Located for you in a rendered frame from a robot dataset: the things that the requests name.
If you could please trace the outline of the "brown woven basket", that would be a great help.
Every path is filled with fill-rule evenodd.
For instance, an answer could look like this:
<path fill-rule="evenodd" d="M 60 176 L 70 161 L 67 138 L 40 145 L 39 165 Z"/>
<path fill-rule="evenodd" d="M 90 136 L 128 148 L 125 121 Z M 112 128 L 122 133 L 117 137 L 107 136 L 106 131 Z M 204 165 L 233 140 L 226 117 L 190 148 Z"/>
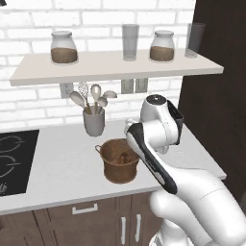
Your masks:
<path fill-rule="evenodd" d="M 138 155 L 130 148 L 125 138 L 107 140 L 103 145 L 96 145 L 104 163 L 104 175 L 112 183 L 131 182 L 137 173 Z"/>

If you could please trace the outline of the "brown cabinet door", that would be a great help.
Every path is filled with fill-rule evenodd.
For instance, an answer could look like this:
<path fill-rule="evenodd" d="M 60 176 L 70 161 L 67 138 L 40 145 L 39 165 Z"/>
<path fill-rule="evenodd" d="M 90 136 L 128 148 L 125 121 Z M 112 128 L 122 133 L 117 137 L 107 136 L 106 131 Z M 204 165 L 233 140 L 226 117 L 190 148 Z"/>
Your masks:
<path fill-rule="evenodd" d="M 150 209 L 152 192 L 138 193 L 132 196 L 130 246 L 149 246 L 150 240 L 160 229 L 162 219 L 156 217 Z M 141 214 L 140 239 L 135 242 L 136 215 Z"/>
<path fill-rule="evenodd" d="M 130 195 L 121 196 L 116 199 L 116 214 L 117 214 L 116 246 L 130 246 L 131 202 L 132 202 L 132 197 Z M 125 245 L 121 245 L 121 217 L 123 216 L 126 217 Z"/>

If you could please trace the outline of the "tall dark brown cabinet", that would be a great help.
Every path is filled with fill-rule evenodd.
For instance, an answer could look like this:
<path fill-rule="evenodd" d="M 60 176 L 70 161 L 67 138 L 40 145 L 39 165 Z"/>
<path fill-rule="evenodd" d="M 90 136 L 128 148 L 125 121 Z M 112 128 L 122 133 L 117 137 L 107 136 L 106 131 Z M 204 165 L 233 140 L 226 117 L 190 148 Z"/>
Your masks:
<path fill-rule="evenodd" d="M 199 54 L 224 72 L 185 76 L 179 110 L 246 208 L 246 0 L 196 0 L 193 22 L 205 25 Z"/>

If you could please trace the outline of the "brown cabinet panel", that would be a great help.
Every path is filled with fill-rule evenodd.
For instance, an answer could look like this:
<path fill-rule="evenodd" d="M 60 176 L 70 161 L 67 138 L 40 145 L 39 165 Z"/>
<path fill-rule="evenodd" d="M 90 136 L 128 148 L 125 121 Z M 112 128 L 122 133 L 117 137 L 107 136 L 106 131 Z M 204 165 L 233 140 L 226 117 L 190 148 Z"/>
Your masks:
<path fill-rule="evenodd" d="M 0 246 L 43 246 L 31 211 L 0 215 Z"/>

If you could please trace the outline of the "grey utensil pot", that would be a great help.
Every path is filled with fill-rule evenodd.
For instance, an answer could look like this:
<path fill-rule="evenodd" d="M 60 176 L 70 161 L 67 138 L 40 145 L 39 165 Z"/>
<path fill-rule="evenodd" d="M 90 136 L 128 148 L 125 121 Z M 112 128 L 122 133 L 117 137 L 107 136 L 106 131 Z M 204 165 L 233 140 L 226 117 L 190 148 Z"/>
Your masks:
<path fill-rule="evenodd" d="M 100 112 L 94 114 L 94 106 L 91 106 L 91 114 L 86 110 L 83 111 L 84 125 L 86 133 L 90 136 L 99 136 L 105 129 L 105 110 L 99 108 Z"/>

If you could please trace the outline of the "pale wooden spoon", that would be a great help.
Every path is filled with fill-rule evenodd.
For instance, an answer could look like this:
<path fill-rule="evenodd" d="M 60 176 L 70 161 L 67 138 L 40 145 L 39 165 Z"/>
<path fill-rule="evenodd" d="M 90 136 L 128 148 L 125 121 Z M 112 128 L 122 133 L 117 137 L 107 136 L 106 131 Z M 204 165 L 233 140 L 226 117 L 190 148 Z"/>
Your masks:
<path fill-rule="evenodd" d="M 72 91 L 70 94 L 69 94 L 71 100 L 81 106 L 82 108 L 85 109 L 85 111 L 90 114 L 90 111 L 85 103 L 85 99 L 82 97 L 82 95 L 78 92 L 78 91 Z"/>
<path fill-rule="evenodd" d="M 91 86 L 90 93 L 94 99 L 95 113 L 98 113 L 98 99 L 101 96 L 101 87 L 97 84 Z"/>
<path fill-rule="evenodd" d="M 106 99 L 109 98 L 116 98 L 117 97 L 117 93 L 113 90 L 107 90 L 104 92 L 103 97 Z"/>
<path fill-rule="evenodd" d="M 99 97 L 97 102 L 99 104 L 97 113 L 100 113 L 101 109 L 104 108 L 108 104 L 108 100 L 104 97 Z"/>

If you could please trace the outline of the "metal whisk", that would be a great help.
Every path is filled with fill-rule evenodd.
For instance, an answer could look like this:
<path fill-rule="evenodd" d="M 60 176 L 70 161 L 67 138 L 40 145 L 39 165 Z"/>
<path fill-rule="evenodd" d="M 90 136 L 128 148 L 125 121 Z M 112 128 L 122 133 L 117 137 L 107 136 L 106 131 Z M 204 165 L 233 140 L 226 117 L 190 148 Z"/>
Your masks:
<path fill-rule="evenodd" d="M 84 97 L 86 100 L 86 106 L 89 107 L 89 103 L 87 100 L 87 95 L 88 95 L 88 85 L 86 82 L 79 82 L 78 89 L 80 94 Z"/>

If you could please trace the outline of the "clear drinking glass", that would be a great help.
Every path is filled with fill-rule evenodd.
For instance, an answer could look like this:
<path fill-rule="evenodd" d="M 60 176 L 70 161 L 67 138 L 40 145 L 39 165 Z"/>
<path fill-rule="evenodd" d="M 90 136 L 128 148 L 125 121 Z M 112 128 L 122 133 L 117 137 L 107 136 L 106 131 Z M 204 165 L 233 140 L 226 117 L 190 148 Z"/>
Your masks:
<path fill-rule="evenodd" d="M 189 23 L 188 24 L 187 36 L 186 36 L 186 47 L 185 47 L 185 52 L 184 52 L 184 55 L 187 58 L 197 57 L 204 31 L 205 31 L 204 23 Z"/>
<path fill-rule="evenodd" d="M 132 62 L 136 60 L 139 26 L 137 24 L 124 24 L 122 26 L 123 60 Z"/>

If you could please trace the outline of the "glass jar with brown contents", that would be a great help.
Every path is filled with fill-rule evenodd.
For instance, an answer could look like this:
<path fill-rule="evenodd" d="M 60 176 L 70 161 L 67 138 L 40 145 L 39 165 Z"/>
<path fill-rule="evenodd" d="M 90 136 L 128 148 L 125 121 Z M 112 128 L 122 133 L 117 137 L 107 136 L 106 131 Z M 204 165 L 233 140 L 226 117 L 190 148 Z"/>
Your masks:
<path fill-rule="evenodd" d="M 154 62 L 171 62 L 174 60 L 175 46 L 174 33 L 171 31 L 157 30 L 150 47 L 149 57 Z"/>
<path fill-rule="evenodd" d="M 51 60 L 57 64 L 71 64 L 78 61 L 78 51 L 72 33 L 54 31 L 51 43 Z"/>

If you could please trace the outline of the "brown drawer front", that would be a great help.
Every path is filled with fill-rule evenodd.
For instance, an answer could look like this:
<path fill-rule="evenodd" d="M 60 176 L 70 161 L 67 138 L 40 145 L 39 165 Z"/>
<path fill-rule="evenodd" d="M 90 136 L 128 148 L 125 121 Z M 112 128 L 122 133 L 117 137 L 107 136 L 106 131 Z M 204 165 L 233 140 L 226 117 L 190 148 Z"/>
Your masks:
<path fill-rule="evenodd" d="M 72 214 L 76 209 L 94 212 Z M 38 209 L 34 211 L 47 246 L 113 246 L 115 242 L 115 200 L 113 198 Z"/>

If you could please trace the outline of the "black hob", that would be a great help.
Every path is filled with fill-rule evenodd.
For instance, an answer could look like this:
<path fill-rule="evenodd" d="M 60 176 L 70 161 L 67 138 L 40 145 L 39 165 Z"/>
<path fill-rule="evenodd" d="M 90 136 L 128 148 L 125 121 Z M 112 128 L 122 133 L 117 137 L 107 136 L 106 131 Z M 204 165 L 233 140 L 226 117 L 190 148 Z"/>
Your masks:
<path fill-rule="evenodd" d="M 0 133 L 0 197 L 25 193 L 39 130 Z"/>

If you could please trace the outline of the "grey wall switch plate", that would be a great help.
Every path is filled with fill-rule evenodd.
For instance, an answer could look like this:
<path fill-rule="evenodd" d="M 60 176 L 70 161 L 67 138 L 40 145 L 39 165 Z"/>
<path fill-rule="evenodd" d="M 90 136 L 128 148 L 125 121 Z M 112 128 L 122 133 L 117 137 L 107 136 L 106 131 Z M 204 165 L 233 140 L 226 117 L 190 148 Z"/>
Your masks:
<path fill-rule="evenodd" d="M 126 79 L 121 81 L 121 93 L 131 94 L 134 92 L 134 79 Z"/>
<path fill-rule="evenodd" d="M 145 93 L 148 89 L 148 79 L 136 79 L 135 80 L 135 93 Z"/>

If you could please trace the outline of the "white wall shelf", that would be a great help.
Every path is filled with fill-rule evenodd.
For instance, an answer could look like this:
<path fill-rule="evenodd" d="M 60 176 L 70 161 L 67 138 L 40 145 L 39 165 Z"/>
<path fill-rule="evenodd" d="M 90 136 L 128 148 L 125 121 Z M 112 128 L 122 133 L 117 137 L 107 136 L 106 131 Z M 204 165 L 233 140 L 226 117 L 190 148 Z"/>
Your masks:
<path fill-rule="evenodd" d="M 149 51 L 124 61 L 121 51 L 81 52 L 75 64 L 53 64 L 49 54 L 27 55 L 10 78 L 12 86 L 51 85 L 155 77 L 222 74 L 224 67 L 201 55 L 187 58 L 177 49 L 174 61 L 149 60 Z"/>

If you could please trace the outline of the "white wall socket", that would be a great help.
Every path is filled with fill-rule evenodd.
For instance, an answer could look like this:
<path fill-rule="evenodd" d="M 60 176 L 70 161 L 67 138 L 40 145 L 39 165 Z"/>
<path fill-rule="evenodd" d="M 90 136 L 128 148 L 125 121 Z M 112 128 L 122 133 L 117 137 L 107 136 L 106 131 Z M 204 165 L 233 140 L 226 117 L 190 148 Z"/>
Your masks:
<path fill-rule="evenodd" d="M 61 98 L 66 99 L 69 97 L 70 93 L 74 90 L 72 83 L 60 84 Z"/>

